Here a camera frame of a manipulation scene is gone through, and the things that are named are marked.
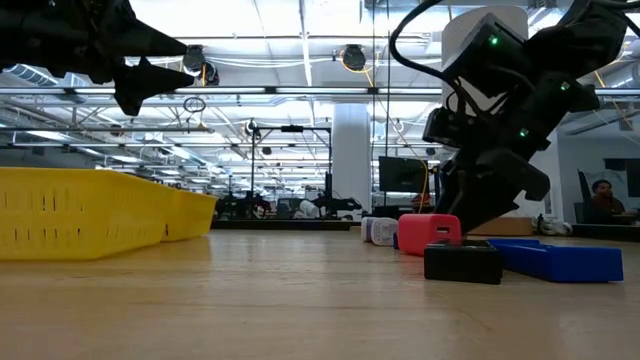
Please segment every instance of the wooden table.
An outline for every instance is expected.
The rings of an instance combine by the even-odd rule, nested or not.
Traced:
[[[95,262],[0,263],[2,359],[639,359],[621,284],[425,281],[351,232],[216,231]]]

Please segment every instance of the person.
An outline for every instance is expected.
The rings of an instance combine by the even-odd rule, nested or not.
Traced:
[[[594,195],[584,207],[587,224],[631,225],[633,214],[626,212],[620,200],[613,196],[611,187],[607,180],[598,180],[591,186]]]

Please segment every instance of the fluorescent light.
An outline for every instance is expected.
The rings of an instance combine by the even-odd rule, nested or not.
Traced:
[[[188,87],[176,89],[176,94],[264,94],[263,87]]]
[[[404,193],[404,192],[393,192],[393,191],[387,192],[387,195],[390,195],[390,196],[412,196],[413,194],[415,193]]]
[[[259,145],[256,145],[256,147],[258,148],[264,148],[264,147],[275,147],[275,148],[286,148],[286,147],[290,147],[289,144],[293,144],[296,147],[310,147],[310,148],[326,148],[327,146],[325,144],[313,144],[313,143],[309,143],[309,145],[307,146],[307,144],[305,143],[300,143],[300,142],[291,142],[291,143],[268,143],[268,142],[262,142]],[[237,147],[239,148],[251,148],[251,144],[237,144]]]
[[[124,144],[124,146],[130,147],[130,148],[158,148],[158,147],[167,147],[167,144],[144,144],[144,143],[135,144],[133,143],[133,144]]]
[[[385,144],[374,144],[373,147],[374,148],[385,148],[385,146],[389,147],[389,148],[394,148],[394,149],[401,149],[401,148],[414,148],[414,149],[424,149],[424,148],[433,148],[433,149],[440,149],[442,148],[442,144],[428,144],[428,143],[421,143],[421,144],[389,144],[389,145],[385,145]]]
[[[56,132],[52,132],[52,131],[27,131],[27,134],[29,135],[34,135],[34,136],[39,136],[41,138],[45,138],[45,139],[49,139],[49,140],[56,140],[56,141],[66,141],[71,139],[70,137],[60,134],[60,133],[56,133]]]
[[[296,160],[296,159],[288,159],[288,160],[278,160],[278,159],[266,159],[266,160],[257,160],[257,162],[263,162],[263,163],[281,163],[281,164],[315,164],[315,163],[328,163],[329,160],[326,159],[318,159],[318,160],[313,160],[313,159],[300,159],[300,160]]]
[[[63,147],[60,143],[12,143],[13,146],[20,147]]]
[[[596,89],[598,96],[637,96],[638,94],[640,89]]]
[[[298,87],[298,88],[276,88],[278,94],[366,94],[367,88],[321,88],[321,87]]]
[[[373,166],[374,167],[379,167],[380,166],[380,161],[379,160],[373,160]],[[433,165],[438,165],[441,164],[442,161],[440,160],[427,160],[427,164],[433,164]]]
[[[91,150],[91,149],[85,149],[85,148],[78,148],[81,151],[86,152],[87,154],[91,154],[91,155],[95,155],[95,156],[103,156],[103,154],[95,151],[95,150]]]
[[[434,88],[380,88],[380,94],[442,95],[442,89]]]
[[[138,168],[138,165],[118,165],[119,167],[130,167],[130,168]],[[173,170],[178,167],[178,165],[144,165],[147,169],[165,169],[165,170]],[[191,170],[206,170],[204,166],[198,165],[181,165],[180,167]]]
[[[142,162],[142,160],[138,159],[138,158],[134,158],[133,156],[112,156],[112,158],[114,158],[115,160],[118,161],[122,161],[122,162],[129,162],[129,163],[139,163]]]
[[[118,147],[119,144],[69,144],[70,146],[77,148],[105,148],[105,147]]]
[[[189,160],[189,159],[191,159],[191,154],[190,154],[187,150],[182,149],[182,148],[180,148],[179,146],[173,146],[173,147],[171,147],[171,148],[170,148],[170,151],[171,151],[172,153],[174,153],[176,156],[181,157],[181,158],[183,158],[183,159],[185,159],[185,160]]]
[[[116,93],[114,88],[75,88],[76,94],[80,95],[113,95]]]
[[[64,89],[44,87],[5,87],[0,88],[2,95],[65,95]]]

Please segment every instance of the yellow crate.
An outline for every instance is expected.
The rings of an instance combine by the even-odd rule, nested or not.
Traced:
[[[208,233],[216,201],[213,196],[174,190],[162,241],[186,240]]]
[[[171,195],[113,171],[0,168],[0,259],[96,259],[157,244]]]

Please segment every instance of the blue block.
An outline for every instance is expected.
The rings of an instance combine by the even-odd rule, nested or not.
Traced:
[[[552,246],[530,239],[489,239],[504,268],[547,281],[601,283],[624,280],[616,248]]]

